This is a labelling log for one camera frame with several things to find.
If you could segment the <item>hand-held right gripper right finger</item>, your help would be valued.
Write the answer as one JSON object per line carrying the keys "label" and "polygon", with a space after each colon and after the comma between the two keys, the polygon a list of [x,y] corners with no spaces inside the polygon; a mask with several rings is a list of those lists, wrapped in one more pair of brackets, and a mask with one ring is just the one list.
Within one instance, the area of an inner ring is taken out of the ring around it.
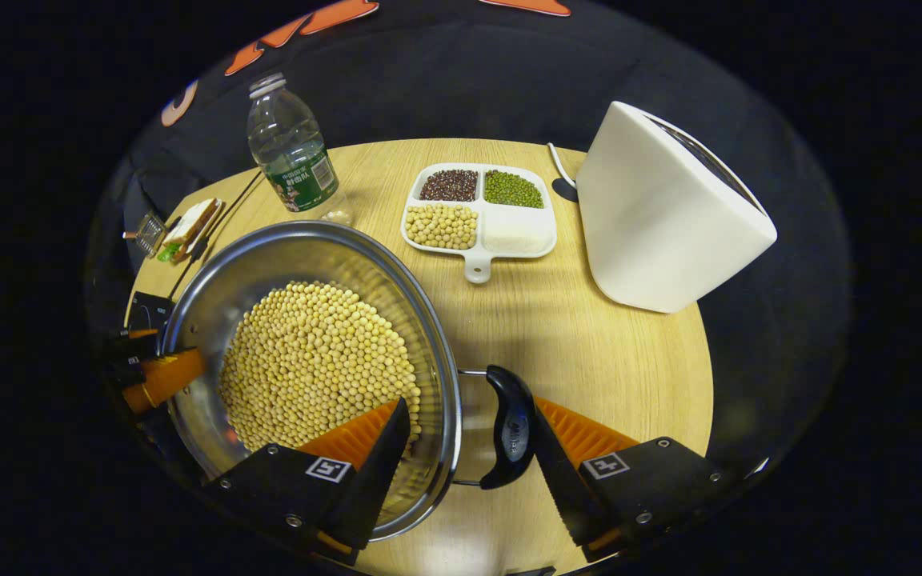
{"label": "hand-held right gripper right finger", "polygon": [[674,438],[637,441],[535,398],[535,456],[586,561],[640,553],[704,520],[733,474]]}

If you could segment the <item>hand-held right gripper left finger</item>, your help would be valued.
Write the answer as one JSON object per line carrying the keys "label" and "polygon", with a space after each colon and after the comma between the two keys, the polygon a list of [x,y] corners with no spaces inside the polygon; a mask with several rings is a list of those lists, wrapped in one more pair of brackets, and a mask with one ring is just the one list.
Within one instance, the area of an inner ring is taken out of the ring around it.
{"label": "hand-held right gripper left finger", "polygon": [[410,434],[398,398],[296,449],[271,442],[204,492],[223,513],[299,555],[355,564]]}

